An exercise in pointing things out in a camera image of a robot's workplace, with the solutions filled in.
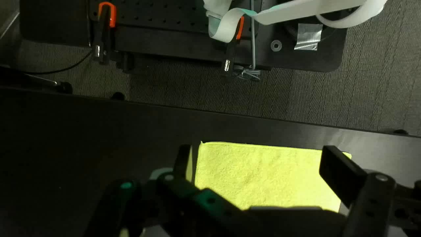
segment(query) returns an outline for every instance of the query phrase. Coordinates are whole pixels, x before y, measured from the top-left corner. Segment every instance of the black table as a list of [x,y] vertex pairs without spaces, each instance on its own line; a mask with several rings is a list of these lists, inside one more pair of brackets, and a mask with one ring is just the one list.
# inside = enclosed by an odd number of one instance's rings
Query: black table
[[[21,33],[26,40],[88,47],[88,19],[96,20],[99,0],[21,0]],[[239,7],[250,8],[249,0]],[[279,3],[264,0],[259,10]],[[221,64],[250,65],[250,23],[241,43],[225,45],[208,36],[203,0],[113,0],[117,6],[116,50]],[[308,72],[331,72],[342,62],[346,31],[324,28],[318,52],[295,52],[297,23],[318,23],[314,18],[256,28],[256,64],[259,68],[283,68]],[[274,40],[283,44],[271,52]]]
[[421,140],[87,98],[0,90],[0,235],[81,236],[118,178],[146,181],[201,137],[321,149],[412,186]]

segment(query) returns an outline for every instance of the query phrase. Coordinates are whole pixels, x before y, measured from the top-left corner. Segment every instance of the yellow towel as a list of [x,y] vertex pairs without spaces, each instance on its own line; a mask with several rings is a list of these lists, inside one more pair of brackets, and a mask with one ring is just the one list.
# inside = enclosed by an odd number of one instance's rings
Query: yellow towel
[[320,161],[321,151],[206,143],[199,149],[195,185],[241,210],[310,206],[338,212],[341,201],[318,176]]

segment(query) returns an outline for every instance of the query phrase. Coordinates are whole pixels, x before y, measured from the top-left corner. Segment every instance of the white object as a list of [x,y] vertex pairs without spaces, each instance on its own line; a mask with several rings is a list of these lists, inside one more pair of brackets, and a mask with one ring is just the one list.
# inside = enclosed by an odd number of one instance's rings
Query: white object
[[[234,39],[239,19],[246,15],[262,25],[291,22],[317,16],[317,19],[330,28],[351,28],[377,16],[387,0],[291,0],[275,6],[260,14],[230,8],[231,0],[204,0],[206,16],[209,19],[209,36],[217,41],[230,43]],[[320,16],[329,12],[359,7],[352,15],[330,22]]]

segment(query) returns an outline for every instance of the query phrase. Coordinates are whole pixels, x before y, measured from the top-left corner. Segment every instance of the orange clip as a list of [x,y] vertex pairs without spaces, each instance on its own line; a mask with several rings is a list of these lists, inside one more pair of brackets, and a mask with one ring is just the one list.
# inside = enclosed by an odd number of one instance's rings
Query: orange clip
[[109,8],[109,23],[108,23],[108,27],[109,28],[116,28],[116,24],[117,24],[117,8],[116,8],[116,6],[109,3],[109,2],[100,3],[100,6],[97,7],[97,18],[101,18],[101,12],[103,12],[104,7]]
[[241,18],[237,27],[235,40],[239,41],[242,37],[242,31],[245,29],[246,18]]

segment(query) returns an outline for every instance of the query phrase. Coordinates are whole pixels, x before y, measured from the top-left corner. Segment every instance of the metal rod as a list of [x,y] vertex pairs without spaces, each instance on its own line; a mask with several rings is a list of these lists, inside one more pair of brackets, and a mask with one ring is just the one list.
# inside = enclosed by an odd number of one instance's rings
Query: metal rod
[[[250,0],[251,11],[254,12],[254,0]],[[251,18],[251,70],[255,70],[255,27],[254,18]]]

